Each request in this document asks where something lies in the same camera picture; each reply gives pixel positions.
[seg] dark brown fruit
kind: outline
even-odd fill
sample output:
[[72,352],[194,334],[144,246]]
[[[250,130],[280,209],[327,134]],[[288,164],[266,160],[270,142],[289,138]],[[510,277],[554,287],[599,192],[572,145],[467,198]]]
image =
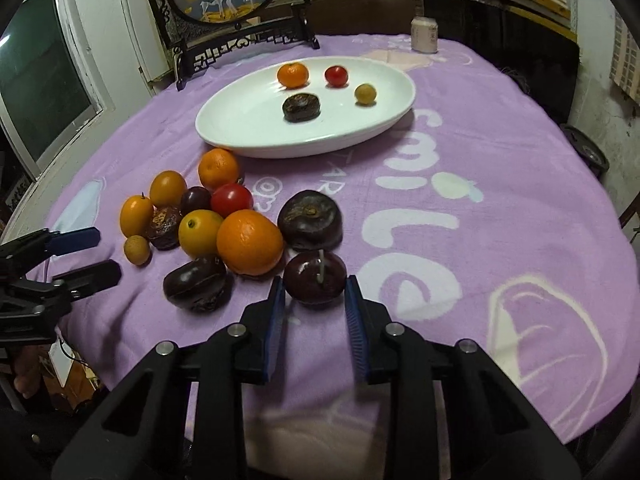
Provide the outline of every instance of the dark brown fruit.
[[175,306],[192,312],[211,312],[228,299],[229,278],[220,257],[205,256],[169,272],[162,290]]
[[292,258],[284,269],[289,295],[306,304],[322,304],[342,294],[347,282],[344,262],[328,251],[307,251]]
[[187,216],[196,209],[211,209],[211,193],[201,186],[190,187],[180,199],[180,214]]
[[297,251],[333,249],[342,240],[342,215],[327,195],[306,190],[289,198],[278,215],[278,228]]
[[156,209],[151,224],[146,230],[146,239],[160,251],[167,251],[178,246],[178,227],[180,227],[180,211],[177,207],[161,207]]
[[313,94],[295,94],[284,101],[282,111],[290,123],[309,121],[320,115],[320,99]]

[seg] window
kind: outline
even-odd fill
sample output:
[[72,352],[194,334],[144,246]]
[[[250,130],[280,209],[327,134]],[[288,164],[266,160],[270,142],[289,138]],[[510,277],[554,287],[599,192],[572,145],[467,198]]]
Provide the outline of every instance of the window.
[[33,178],[102,109],[72,33],[71,5],[25,0],[0,38],[0,121]]

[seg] human hand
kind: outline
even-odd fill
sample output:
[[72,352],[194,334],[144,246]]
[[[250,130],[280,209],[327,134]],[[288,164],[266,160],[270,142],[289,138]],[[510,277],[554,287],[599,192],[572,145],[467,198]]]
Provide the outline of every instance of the human hand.
[[40,387],[40,359],[37,346],[23,346],[14,356],[14,387],[25,399],[33,397]]

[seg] black cable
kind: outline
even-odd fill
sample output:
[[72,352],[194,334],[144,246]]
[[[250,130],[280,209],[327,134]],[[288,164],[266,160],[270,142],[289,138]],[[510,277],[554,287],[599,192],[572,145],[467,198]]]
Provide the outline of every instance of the black cable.
[[65,350],[65,341],[58,336],[58,341],[60,342],[60,348],[62,349],[62,353],[67,356],[69,359],[71,359],[72,361],[75,361],[76,363],[80,363],[81,365],[86,366],[87,368],[91,368],[89,366],[89,363],[87,363],[86,361],[82,361],[82,359],[76,359],[75,357],[71,357],[68,353],[66,353]]

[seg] window frame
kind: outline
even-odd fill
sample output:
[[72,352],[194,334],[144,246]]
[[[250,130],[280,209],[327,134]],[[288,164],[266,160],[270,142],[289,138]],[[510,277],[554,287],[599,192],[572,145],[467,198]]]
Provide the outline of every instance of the window frame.
[[87,124],[100,115],[104,110],[105,102],[97,91],[98,86],[100,86],[99,82],[96,81],[92,70],[90,70],[91,48],[86,41],[84,32],[80,33],[80,15],[75,0],[55,0],[55,6],[66,49],[70,54],[73,66],[76,69],[76,73],[78,74],[82,88],[90,104],[53,140],[42,155],[35,160],[20,137],[9,111],[4,104],[2,93],[0,92],[0,126],[4,130],[18,160],[20,160],[27,174],[34,181],[42,175],[58,153],[60,153]]

